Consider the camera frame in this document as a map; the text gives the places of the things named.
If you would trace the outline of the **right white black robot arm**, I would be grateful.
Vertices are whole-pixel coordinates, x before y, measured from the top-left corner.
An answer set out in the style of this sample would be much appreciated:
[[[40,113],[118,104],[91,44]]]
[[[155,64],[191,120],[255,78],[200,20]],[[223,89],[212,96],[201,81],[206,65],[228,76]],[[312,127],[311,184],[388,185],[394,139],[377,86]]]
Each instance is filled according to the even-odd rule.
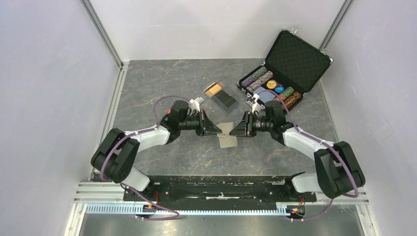
[[[357,198],[365,177],[352,150],[345,141],[338,143],[313,136],[286,120],[281,103],[266,103],[265,114],[246,111],[231,136],[255,137],[268,132],[280,144],[293,148],[314,161],[314,173],[295,174],[286,181],[284,195],[298,200],[305,192],[323,193],[330,199],[339,196]]]

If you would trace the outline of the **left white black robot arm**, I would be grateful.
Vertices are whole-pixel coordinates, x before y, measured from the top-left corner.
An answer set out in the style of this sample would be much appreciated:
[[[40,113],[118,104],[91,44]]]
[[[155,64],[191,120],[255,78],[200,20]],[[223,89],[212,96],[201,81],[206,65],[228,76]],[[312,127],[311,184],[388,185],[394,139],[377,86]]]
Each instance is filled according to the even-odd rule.
[[[183,130],[193,130],[199,137],[221,134],[200,108],[197,100],[177,100],[157,124],[137,131],[111,129],[91,158],[90,164],[103,181],[122,183],[135,189],[142,200],[154,196],[151,179],[134,167],[137,153],[162,146],[177,139]]]

